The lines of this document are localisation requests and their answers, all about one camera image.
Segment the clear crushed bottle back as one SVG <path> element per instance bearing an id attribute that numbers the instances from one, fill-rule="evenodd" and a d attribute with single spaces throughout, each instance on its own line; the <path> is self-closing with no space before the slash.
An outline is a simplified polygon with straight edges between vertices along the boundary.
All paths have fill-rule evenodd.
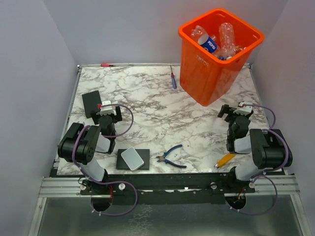
<path id="1" fill-rule="evenodd" d="M 231 23 L 222 23 L 219 26 L 220 46 L 224 58 L 232 57 L 236 54 L 234 28 Z"/>

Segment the blue label bottle top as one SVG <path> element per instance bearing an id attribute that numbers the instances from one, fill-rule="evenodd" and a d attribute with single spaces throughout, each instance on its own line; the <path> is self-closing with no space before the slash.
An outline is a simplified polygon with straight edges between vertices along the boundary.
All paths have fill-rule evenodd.
<path id="1" fill-rule="evenodd" d="M 210 54 L 214 55 L 216 58 L 220 60 L 224 60 L 224 56 L 222 54 L 222 50 L 219 45 L 215 42 L 212 37 L 206 32 L 206 30 L 197 25 L 190 34 L 191 39 L 196 42 L 199 46 L 205 49 Z"/>

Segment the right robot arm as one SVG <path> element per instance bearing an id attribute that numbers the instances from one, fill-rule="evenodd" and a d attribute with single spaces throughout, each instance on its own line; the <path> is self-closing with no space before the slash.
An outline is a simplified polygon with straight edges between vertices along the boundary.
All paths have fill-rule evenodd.
<path id="1" fill-rule="evenodd" d="M 273 115 L 273 122 L 268 129 L 250 129 L 250 117 L 253 107 L 266 109 Z M 226 187 L 231 192 L 238 192 L 244 186 L 244 181 L 255 182 L 259 177 L 265 177 L 268 172 L 274 172 L 289 167 L 293 161 L 293 155 L 288 144 L 279 129 L 274 129 L 276 115 L 270 108 L 241 102 L 236 108 L 227 104 L 222 105 L 218 117 L 224 115 L 228 123 L 226 148 L 228 154 L 220 159 L 215 168 L 219 169 L 229 162 L 237 154 L 251 154 L 249 161 L 233 167 L 226 180 Z"/>

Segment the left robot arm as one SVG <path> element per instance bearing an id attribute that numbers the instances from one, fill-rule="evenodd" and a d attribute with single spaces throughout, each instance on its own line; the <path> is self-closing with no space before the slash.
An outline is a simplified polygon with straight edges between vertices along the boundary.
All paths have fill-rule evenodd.
<path id="1" fill-rule="evenodd" d="M 99 125 L 88 128 L 74 122 L 58 145 L 58 156 L 74 163 L 81 172 L 92 181 L 92 189 L 103 194 L 108 190 L 107 171 L 99 165 L 95 152 L 111 154 L 115 147 L 115 123 L 122 121 L 120 107 L 115 107 L 116 114 L 96 115 Z"/>

